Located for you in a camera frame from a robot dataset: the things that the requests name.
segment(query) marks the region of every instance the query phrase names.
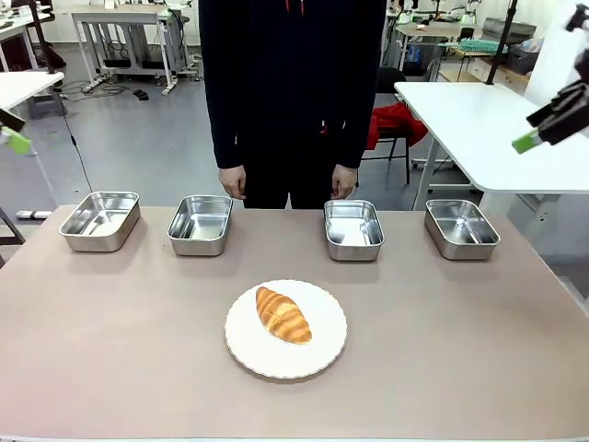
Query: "red jacket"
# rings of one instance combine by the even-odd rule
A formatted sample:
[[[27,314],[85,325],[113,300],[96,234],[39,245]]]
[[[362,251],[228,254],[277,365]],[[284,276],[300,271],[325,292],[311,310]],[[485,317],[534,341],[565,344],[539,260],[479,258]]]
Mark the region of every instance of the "red jacket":
[[[403,103],[377,108],[372,111],[366,150],[375,150],[380,134],[386,129],[392,128],[410,130],[411,134],[407,138],[409,146],[419,143],[428,132],[425,125],[419,120],[415,120],[411,111]]]

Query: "white plate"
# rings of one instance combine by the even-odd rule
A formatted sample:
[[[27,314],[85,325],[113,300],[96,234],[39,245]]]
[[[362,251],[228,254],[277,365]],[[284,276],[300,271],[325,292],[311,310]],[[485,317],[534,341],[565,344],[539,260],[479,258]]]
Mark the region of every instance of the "white plate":
[[[290,297],[309,323],[313,339],[287,343],[264,328],[256,309],[260,286]],[[270,281],[250,288],[229,309],[225,341],[241,364],[268,378],[304,378],[331,364],[348,335],[346,317],[338,301],[322,288],[302,281]]]

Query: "dark navy sweatshirt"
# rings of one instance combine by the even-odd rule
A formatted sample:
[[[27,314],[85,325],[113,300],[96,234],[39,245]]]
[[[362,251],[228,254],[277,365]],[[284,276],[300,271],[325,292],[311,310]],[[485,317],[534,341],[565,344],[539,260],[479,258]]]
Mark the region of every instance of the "dark navy sweatshirt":
[[[199,5],[217,166],[242,165],[244,149],[262,148],[268,140],[327,136],[334,163],[358,168],[374,105],[386,0]]]

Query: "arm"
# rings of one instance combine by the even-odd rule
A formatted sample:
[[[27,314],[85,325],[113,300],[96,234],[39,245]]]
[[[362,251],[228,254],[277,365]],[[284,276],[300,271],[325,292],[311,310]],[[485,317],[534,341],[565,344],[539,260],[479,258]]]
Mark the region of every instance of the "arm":
[[[242,58],[239,23],[246,15],[240,0],[200,0],[202,62],[214,155],[220,169],[241,166],[237,151],[237,101]]]
[[[345,127],[338,164],[358,169],[368,138],[375,104],[376,78],[380,64],[380,39],[385,26],[386,0],[354,0],[351,53],[356,70],[346,82]]]

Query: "croissant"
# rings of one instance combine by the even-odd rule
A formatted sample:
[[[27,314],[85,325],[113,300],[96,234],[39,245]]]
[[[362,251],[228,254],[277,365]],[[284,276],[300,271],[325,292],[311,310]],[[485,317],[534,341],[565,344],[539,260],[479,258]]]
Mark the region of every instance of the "croissant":
[[[312,334],[300,308],[290,297],[266,287],[256,292],[258,316],[266,330],[288,343],[308,343]]]

